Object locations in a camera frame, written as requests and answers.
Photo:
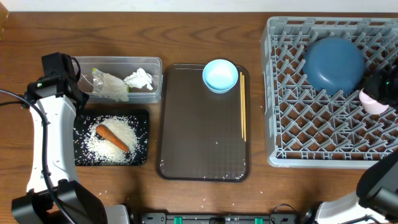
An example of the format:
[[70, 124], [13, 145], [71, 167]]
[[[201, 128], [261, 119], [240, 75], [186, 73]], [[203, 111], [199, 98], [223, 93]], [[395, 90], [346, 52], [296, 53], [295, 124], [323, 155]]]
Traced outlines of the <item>orange carrot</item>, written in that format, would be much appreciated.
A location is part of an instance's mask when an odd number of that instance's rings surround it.
[[107, 141], [111, 142], [114, 144], [116, 147], [120, 148], [124, 152], [128, 152], [129, 148], [128, 146], [122, 142], [108, 127], [106, 127], [103, 124], [99, 124], [96, 127], [96, 132], [104, 139]]

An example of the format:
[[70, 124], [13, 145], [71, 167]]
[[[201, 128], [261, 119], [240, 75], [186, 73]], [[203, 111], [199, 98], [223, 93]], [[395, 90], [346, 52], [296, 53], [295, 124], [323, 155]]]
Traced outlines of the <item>white tissue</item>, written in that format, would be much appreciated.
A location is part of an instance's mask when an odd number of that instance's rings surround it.
[[148, 90], [153, 90], [152, 81], [152, 75], [148, 74], [143, 68], [139, 68], [123, 80], [129, 88], [142, 89], [146, 87]]

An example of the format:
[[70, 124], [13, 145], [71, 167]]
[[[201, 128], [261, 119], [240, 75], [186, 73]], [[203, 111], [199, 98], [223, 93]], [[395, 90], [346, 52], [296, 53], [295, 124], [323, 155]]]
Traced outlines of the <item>light blue bowl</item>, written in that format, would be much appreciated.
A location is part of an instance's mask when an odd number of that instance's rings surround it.
[[216, 59], [207, 63], [202, 71], [202, 79], [207, 88], [213, 93], [226, 93], [238, 81], [238, 69], [225, 59]]

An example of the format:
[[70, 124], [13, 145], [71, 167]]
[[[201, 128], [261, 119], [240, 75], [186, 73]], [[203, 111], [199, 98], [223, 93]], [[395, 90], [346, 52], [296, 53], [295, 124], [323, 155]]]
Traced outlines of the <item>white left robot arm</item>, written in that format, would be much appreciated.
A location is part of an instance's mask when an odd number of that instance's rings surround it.
[[45, 75], [16, 98], [34, 122], [34, 160], [25, 196], [12, 201], [18, 223], [107, 223], [100, 199], [79, 183], [73, 124], [87, 95], [79, 75]]

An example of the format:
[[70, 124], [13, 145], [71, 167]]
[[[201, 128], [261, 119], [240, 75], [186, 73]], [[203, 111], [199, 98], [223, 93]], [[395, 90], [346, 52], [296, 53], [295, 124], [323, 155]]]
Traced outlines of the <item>white cup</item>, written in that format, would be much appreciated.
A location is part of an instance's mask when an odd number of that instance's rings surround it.
[[371, 98], [363, 89], [359, 92], [359, 100], [365, 111], [369, 114], [381, 114], [389, 108], [389, 105], [383, 105]]

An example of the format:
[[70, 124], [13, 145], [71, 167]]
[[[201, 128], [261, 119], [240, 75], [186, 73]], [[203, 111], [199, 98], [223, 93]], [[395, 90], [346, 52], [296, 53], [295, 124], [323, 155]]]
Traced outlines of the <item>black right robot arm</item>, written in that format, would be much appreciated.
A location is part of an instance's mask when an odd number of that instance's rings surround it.
[[[369, 114], [397, 108], [397, 65], [373, 73], [359, 93]], [[302, 223], [397, 223], [397, 151], [371, 166], [356, 191], [309, 210]]]

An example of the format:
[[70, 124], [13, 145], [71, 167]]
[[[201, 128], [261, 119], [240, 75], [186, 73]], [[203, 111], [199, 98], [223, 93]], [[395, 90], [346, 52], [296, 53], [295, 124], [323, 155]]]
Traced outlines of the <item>wooden chopstick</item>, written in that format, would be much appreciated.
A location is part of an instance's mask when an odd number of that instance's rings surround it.
[[245, 91], [245, 76], [242, 74], [242, 96], [243, 96], [243, 129], [244, 129], [244, 141], [246, 142], [247, 134], [246, 134], [246, 91]]
[[244, 115], [243, 115], [243, 90], [242, 90], [242, 72], [239, 73], [239, 95], [241, 110], [241, 137], [244, 139]]

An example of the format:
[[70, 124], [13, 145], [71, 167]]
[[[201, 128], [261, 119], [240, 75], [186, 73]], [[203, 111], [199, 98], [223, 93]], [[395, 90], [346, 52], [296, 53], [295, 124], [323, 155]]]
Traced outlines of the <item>foil snack wrapper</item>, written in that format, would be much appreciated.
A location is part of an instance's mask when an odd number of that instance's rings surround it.
[[104, 73], [97, 68], [92, 69], [92, 76], [93, 93], [114, 101], [129, 101], [129, 87], [120, 78]]

